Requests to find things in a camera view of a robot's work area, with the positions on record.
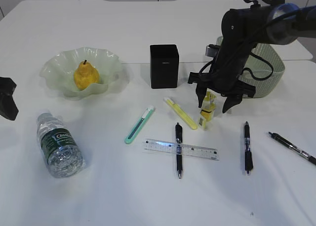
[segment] plastic bottle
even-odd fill
[[[81,151],[70,132],[51,113],[43,113],[38,117],[38,142],[52,176],[69,177],[83,168]]]

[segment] green label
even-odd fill
[[[66,145],[76,146],[76,143],[70,132],[64,128],[57,128],[47,132],[40,141],[46,161],[48,161],[48,158],[55,150]]]

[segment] ruler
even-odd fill
[[[176,154],[177,143],[146,139],[145,150]],[[182,155],[219,160],[217,149],[181,144]]]

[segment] black pen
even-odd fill
[[[296,152],[299,156],[303,157],[304,159],[308,160],[312,164],[316,165],[316,158],[311,156],[309,153],[306,153],[305,151],[299,149],[297,146],[293,145],[291,142],[283,138],[277,133],[271,133],[269,132],[271,138],[275,139],[278,141],[280,144],[284,145],[285,147],[289,148],[290,150],[293,150]]]
[[[246,122],[244,126],[244,137],[245,137],[245,171],[247,174],[250,174],[250,171],[253,169],[252,163],[252,154],[250,149],[250,131],[249,123]]]
[[[182,177],[182,126],[177,123],[176,125],[176,142],[177,145],[177,154],[176,154],[176,160],[177,160],[177,173],[179,178]]]

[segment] pear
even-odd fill
[[[99,73],[87,60],[80,62],[74,73],[75,84],[80,90],[86,89],[92,83],[99,83]]]

